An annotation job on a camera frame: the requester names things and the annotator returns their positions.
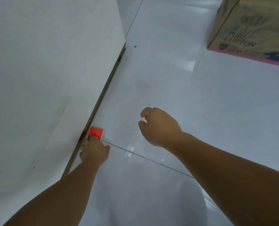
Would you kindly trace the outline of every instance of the floor tile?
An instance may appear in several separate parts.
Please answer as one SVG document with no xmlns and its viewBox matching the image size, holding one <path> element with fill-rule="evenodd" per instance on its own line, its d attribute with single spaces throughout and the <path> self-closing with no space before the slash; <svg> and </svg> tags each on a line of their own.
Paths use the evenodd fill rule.
<svg viewBox="0 0 279 226">
<path fill-rule="evenodd" d="M 117 0 L 125 37 L 141 5 L 141 2 L 142 0 Z"/>
<path fill-rule="evenodd" d="M 159 107 L 197 138 L 279 170 L 279 67 L 207 51 L 215 15 L 144 0 L 93 125 L 105 141 L 189 174 L 139 131 L 141 110 Z"/>
<path fill-rule="evenodd" d="M 179 4 L 191 5 L 195 7 L 201 7 L 211 10 L 217 10 L 222 0 L 165 0 L 170 2 L 175 2 Z"/>
<path fill-rule="evenodd" d="M 73 167 L 80 163 L 77 158 Z M 229 226 L 195 179 L 112 146 L 80 226 Z"/>
</svg>

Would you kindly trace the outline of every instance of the pink border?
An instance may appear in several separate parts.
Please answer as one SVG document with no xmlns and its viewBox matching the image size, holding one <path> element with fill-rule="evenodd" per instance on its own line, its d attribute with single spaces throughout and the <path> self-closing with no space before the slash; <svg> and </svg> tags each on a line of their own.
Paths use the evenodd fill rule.
<svg viewBox="0 0 279 226">
<path fill-rule="evenodd" d="M 247 56 L 231 53 L 231 52 L 228 52 L 228 51 L 219 50 L 219 49 L 211 47 L 211 46 L 208 47 L 208 50 L 216 51 L 216 52 L 220 52 L 220 53 L 224 53 L 224 54 L 229 54 L 229 55 L 233 55 L 233 56 L 238 56 L 238 57 L 242 57 L 242 58 L 245 58 L 245 59 L 252 59 L 252 60 L 259 61 L 259 62 L 274 64 L 274 65 L 278 65 L 279 66 L 279 62 L 278 61 L 274 61 L 274 60 L 270 60 L 270 59 L 258 59 L 258 58 L 253 58 L 253 57 L 247 57 Z"/>
</svg>

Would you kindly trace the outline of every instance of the forearm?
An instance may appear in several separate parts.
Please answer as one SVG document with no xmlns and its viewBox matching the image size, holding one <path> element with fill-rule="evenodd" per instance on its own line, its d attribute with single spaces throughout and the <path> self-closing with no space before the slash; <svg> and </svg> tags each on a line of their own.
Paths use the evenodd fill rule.
<svg viewBox="0 0 279 226">
<path fill-rule="evenodd" d="M 279 225 L 279 172 L 180 133 L 164 146 L 235 225 Z"/>
<path fill-rule="evenodd" d="M 100 164 L 86 160 L 27 203 L 5 226 L 77 226 L 86 209 Z"/>
</svg>

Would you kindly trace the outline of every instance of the person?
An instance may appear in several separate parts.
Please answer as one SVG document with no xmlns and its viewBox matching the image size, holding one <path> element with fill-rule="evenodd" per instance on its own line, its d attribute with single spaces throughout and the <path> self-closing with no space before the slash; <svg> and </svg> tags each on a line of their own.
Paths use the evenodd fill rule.
<svg viewBox="0 0 279 226">
<path fill-rule="evenodd" d="M 152 145 L 175 155 L 235 226 L 279 225 L 279 172 L 222 151 L 181 130 L 158 108 L 141 112 L 139 128 Z M 5 226 L 77 226 L 110 146 L 90 136 L 81 164 L 22 207 Z"/>
</svg>

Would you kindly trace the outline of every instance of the person's left hand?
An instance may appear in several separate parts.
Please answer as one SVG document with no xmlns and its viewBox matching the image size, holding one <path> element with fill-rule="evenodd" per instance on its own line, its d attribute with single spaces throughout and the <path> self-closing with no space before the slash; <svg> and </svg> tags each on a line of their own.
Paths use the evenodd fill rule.
<svg viewBox="0 0 279 226">
<path fill-rule="evenodd" d="M 95 136 L 85 138 L 81 144 L 81 161 L 90 161 L 102 165 L 109 155 L 110 146 L 104 146 Z"/>
</svg>

